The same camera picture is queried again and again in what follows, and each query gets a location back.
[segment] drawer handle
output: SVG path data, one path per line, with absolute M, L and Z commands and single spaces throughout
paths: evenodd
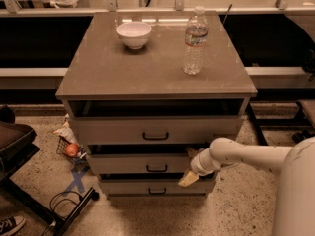
M 147 168 L 147 171 L 148 171 L 148 172 L 162 173 L 162 172 L 166 172 L 166 171 L 167 171 L 168 166 L 165 165 L 165 168 L 164 168 L 164 169 L 150 169 L 150 166 L 147 165 L 146 168 Z
M 149 140 L 149 141 L 162 141 L 162 140 L 167 140 L 169 138 L 169 133 L 166 132 L 165 136 L 163 136 L 163 137 L 154 137 L 154 136 L 151 137 L 151 136 L 146 135 L 145 132 L 143 132 L 142 138 L 144 140 Z
M 154 189 L 154 190 L 151 190 L 150 188 L 148 188 L 148 193 L 150 195 L 163 195 L 163 194 L 166 194 L 166 188 L 164 188 L 164 189 Z

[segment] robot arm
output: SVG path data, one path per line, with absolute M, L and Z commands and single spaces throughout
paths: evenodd
M 315 138 L 295 147 L 246 146 L 226 138 L 212 141 L 191 161 L 180 180 L 188 186 L 199 176 L 245 163 L 269 172 L 280 172 L 273 236 L 315 235 Z

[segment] concrete floor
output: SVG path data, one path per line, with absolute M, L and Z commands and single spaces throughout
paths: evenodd
M 69 189 L 74 167 L 58 154 L 59 138 L 52 132 L 64 122 L 62 106 L 12 106 L 16 122 L 33 126 L 40 152 L 11 179 L 45 206 L 56 194 Z M 294 105 L 257 105 L 257 114 L 293 116 Z M 270 145 L 293 146 L 296 130 L 264 131 Z M 248 117 L 237 137 L 241 143 L 257 144 Z M 271 235 L 277 177 L 246 165 L 220 172 L 213 191 L 205 198 L 112 198 L 101 192 L 97 178 L 88 171 L 81 179 L 84 190 L 94 187 L 99 201 L 89 201 L 64 235 L 185 235 L 239 236 Z M 74 201 L 76 196 L 67 196 Z M 71 205 L 61 204 L 56 211 L 66 215 Z M 17 235 L 42 235 L 47 224 L 28 208 L 0 190 L 0 218 L 22 215 L 27 219 Z

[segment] black sneaker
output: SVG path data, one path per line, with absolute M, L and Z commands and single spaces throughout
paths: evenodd
M 0 236 L 10 236 L 15 234 L 26 223 L 22 216 L 13 216 L 0 220 Z

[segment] bottle label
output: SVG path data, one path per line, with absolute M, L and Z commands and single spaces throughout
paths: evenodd
M 192 47 L 205 46 L 207 42 L 208 28 L 188 27 L 186 30 L 185 42 Z

